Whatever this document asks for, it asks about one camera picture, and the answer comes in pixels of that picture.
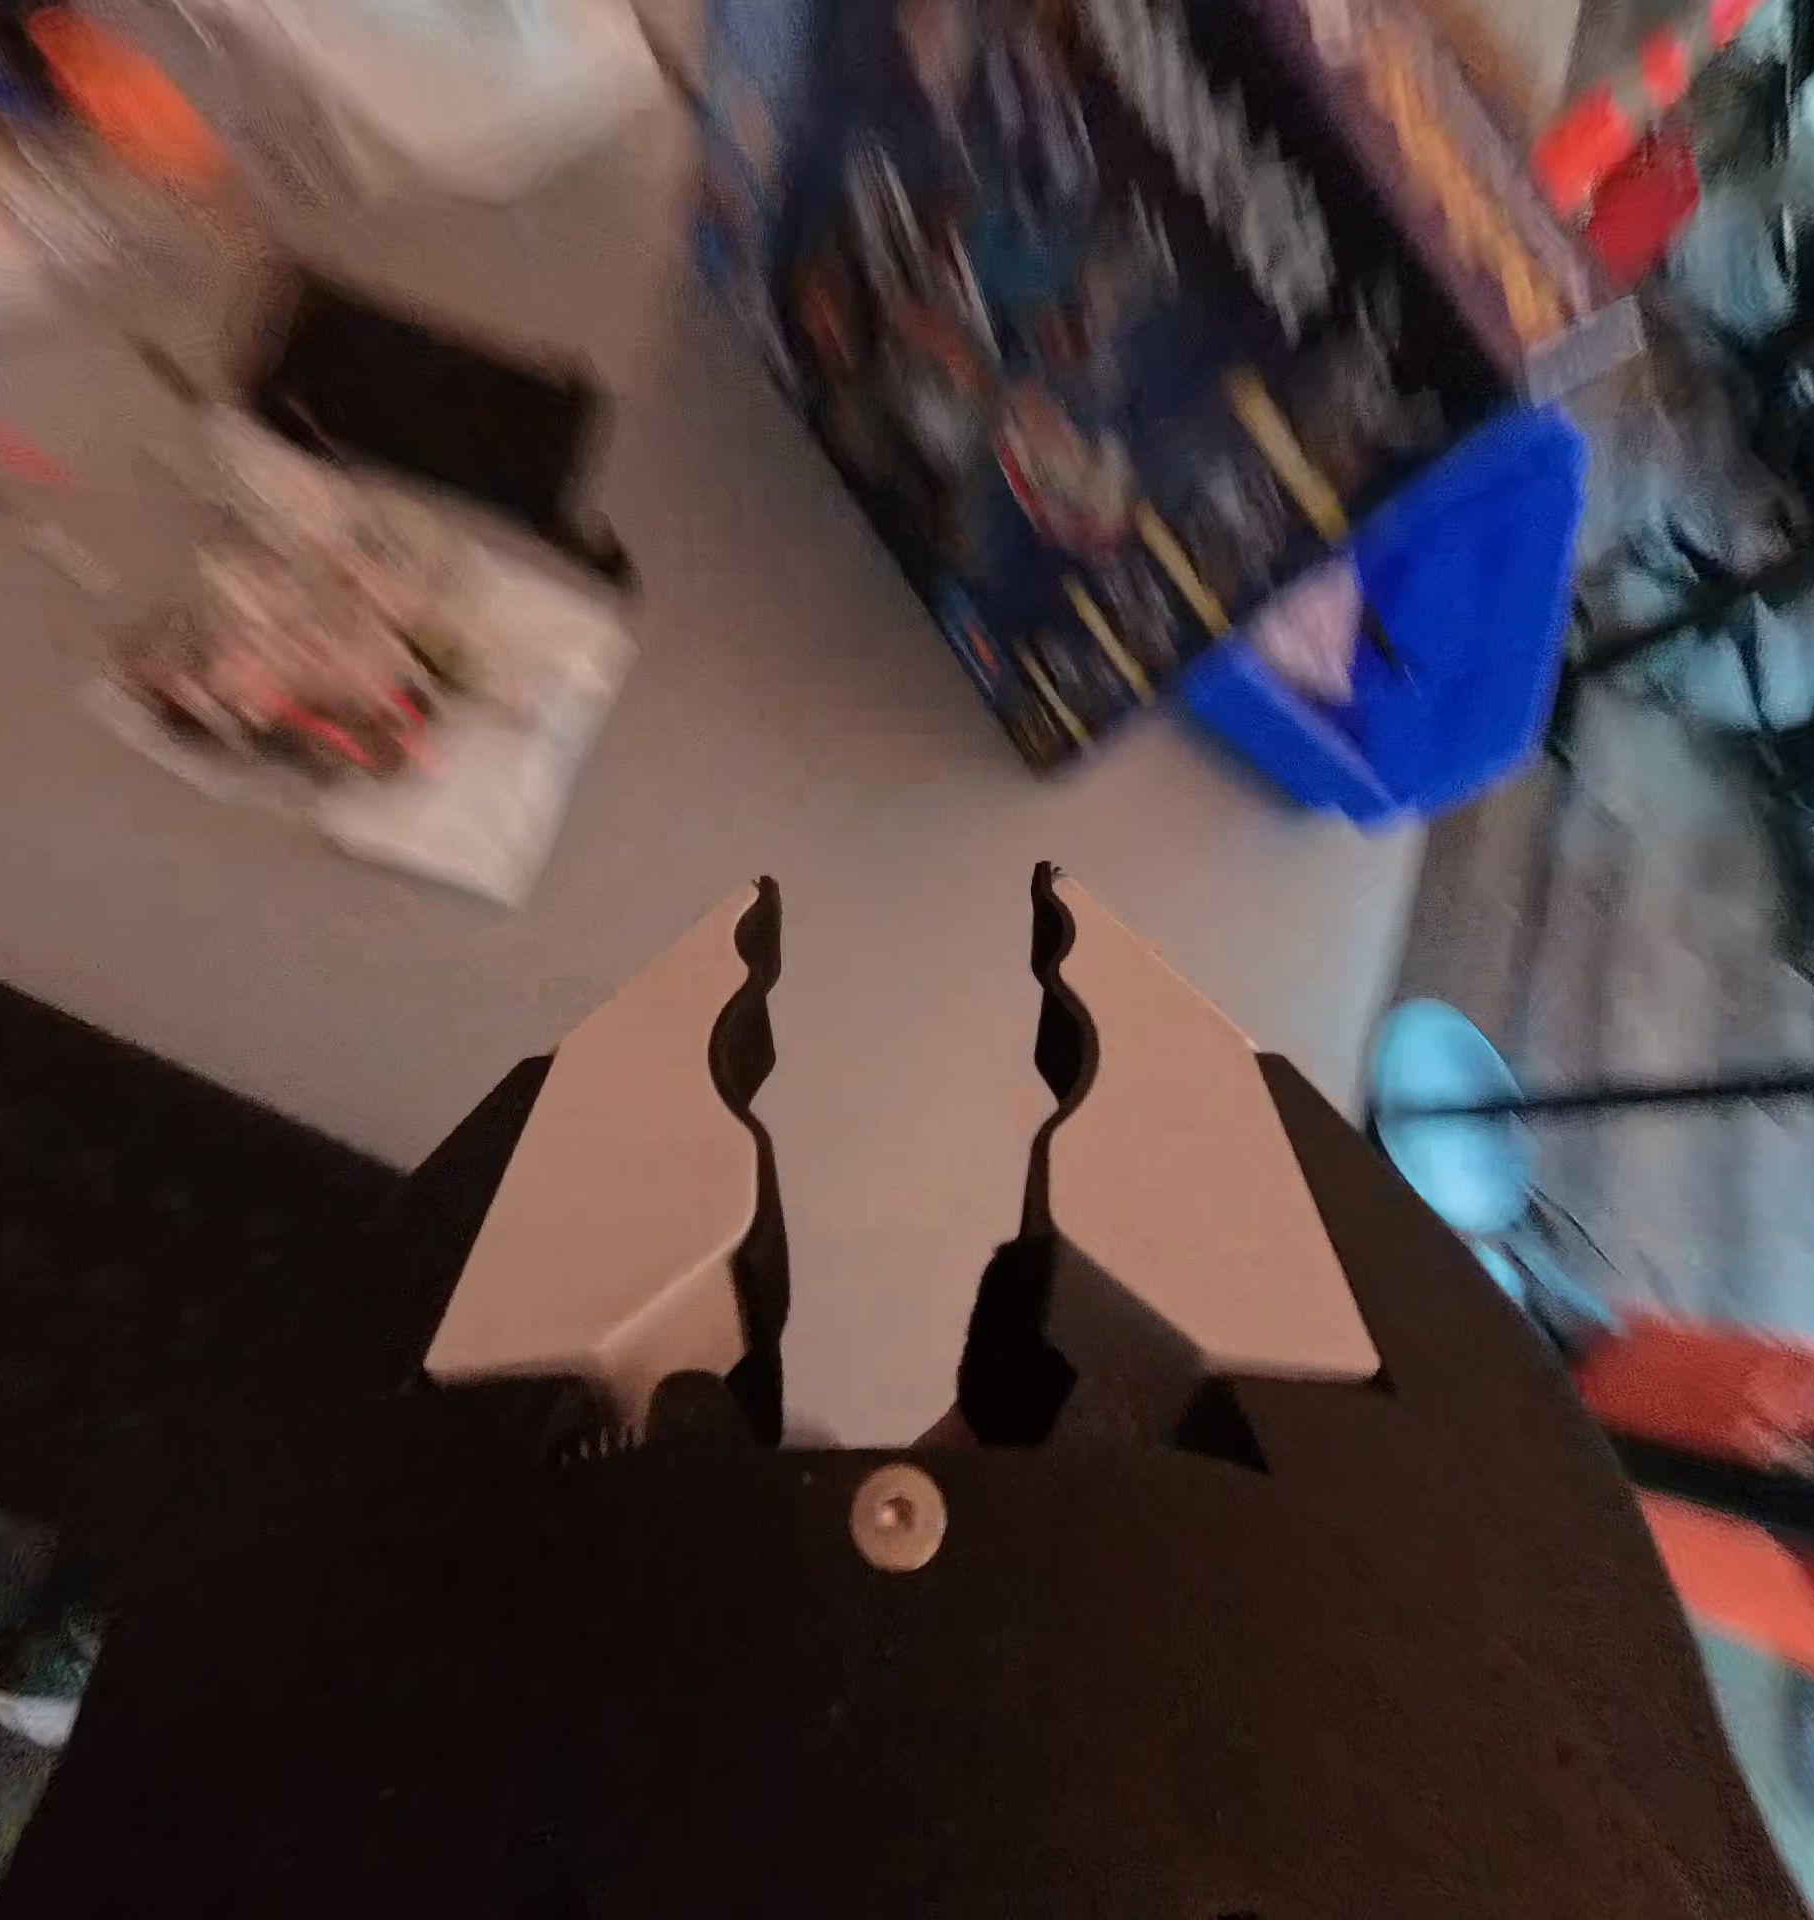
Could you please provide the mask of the bubble wrap bundle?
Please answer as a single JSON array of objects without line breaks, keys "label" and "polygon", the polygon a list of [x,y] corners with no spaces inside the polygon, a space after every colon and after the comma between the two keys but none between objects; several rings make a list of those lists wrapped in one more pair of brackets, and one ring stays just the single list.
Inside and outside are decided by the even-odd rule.
[{"label": "bubble wrap bundle", "polygon": [[1345,565],[1317,569],[1268,602],[1247,644],[1278,682],[1322,708],[1348,708],[1364,604]]}]

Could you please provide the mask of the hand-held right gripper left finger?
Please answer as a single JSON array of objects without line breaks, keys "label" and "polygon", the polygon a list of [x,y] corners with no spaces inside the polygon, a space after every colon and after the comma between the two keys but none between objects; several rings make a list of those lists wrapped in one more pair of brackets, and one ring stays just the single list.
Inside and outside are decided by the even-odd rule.
[{"label": "hand-held right gripper left finger", "polygon": [[480,1213],[423,1374],[564,1381],[614,1436],[668,1381],[719,1381],[747,1435],[785,1438],[792,1281],[775,1151],[771,877],[710,909],[567,1032]]}]

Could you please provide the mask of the black perforated building plate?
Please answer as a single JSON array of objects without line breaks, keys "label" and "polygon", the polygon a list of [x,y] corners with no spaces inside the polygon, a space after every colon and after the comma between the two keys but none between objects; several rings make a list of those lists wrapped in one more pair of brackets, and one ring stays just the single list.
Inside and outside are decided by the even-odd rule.
[{"label": "black perforated building plate", "polygon": [[634,590],[634,560],[590,501],[607,402],[588,374],[297,273],[261,339],[247,407],[320,461],[437,489]]}]

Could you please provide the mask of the blue robot kit box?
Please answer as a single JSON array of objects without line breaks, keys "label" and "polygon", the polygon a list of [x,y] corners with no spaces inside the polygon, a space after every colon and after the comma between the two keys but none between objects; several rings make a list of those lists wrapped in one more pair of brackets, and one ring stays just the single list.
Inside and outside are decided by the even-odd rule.
[{"label": "blue robot kit box", "polygon": [[1592,309],[1421,4],[702,6],[695,226],[1034,774]]}]

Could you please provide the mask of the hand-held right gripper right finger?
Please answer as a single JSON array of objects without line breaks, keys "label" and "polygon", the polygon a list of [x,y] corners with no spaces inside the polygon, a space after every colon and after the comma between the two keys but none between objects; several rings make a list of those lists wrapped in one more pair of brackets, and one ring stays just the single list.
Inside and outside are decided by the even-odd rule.
[{"label": "hand-held right gripper right finger", "polygon": [[1031,879],[1052,1107],[979,1280],[984,1449],[1257,1449],[1238,1389],[1385,1382],[1257,1044],[1059,867]]}]

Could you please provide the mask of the orange traffic cone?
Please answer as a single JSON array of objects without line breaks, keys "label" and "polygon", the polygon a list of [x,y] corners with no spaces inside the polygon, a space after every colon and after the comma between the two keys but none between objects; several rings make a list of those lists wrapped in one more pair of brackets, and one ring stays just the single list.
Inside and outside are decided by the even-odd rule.
[{"label": "orange traffic cone", "polygon": [[1568,1377],[1693,1623],[1814,1682],[1814,1344],[1632,1315]]}]

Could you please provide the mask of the black perforated pad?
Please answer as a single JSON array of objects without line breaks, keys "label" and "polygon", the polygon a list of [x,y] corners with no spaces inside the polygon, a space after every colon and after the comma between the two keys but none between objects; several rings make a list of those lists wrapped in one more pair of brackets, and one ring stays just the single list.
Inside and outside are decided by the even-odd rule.
[{"label": "black perforated pad", "polygon": [[0,1508],[180,1490],[379,1382],[400,1179],[0,982]]}]

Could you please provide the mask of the black pole with round base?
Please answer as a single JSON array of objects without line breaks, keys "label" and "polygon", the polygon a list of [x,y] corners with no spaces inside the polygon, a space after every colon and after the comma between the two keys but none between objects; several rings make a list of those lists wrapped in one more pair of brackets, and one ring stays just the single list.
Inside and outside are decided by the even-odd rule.
[{"label": "black pole with round base", "polygon": [[1494,1243],[1515,1236],[1534,1205],[1538,1130],[1814,1105],[1814,1067],[1527,1090],[1460,1011],[1411,999],[1374,1025],[1362,1093],[1374,1147],[1430,1213]]}]

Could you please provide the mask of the person's shoe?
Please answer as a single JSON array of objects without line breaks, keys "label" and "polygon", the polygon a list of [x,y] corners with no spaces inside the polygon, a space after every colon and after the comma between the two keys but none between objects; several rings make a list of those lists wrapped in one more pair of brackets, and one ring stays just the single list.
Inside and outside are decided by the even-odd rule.
[{"label": "person's shoe", "polygon": [[102,1618],[86,1604],[39,1612],[0,1632],[0,1727],[43,1754],[62,1754],[102,1649]]}]

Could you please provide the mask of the blue plastic bin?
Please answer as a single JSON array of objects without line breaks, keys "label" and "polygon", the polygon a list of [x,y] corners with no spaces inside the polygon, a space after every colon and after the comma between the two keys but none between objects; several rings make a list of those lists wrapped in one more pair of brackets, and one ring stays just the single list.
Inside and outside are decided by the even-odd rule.
[{"label": "blue plastic bin", "polygon": [[[1557,403],[1484,422],[1351,539],[1238,614],[1179,677],[1179,719],[1303,811],[1364,832],[1475,802],[1538,750],[1573,604],[1587,445]],[[1317,569],[1362,597],[1348,708],[1292,694],[1247,626]]]}]

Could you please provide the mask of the clear plastic parts bag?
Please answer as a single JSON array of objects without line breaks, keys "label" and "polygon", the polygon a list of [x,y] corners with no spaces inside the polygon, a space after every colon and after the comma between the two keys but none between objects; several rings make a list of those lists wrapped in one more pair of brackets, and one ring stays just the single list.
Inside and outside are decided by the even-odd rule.
[{"label": "clear plastic parts bag", "polygon": [[90,715],[212,802],[524,909],[637,659],[611,595],[442,490],[193,421],[165,471],[194,584],[102,635]]}]

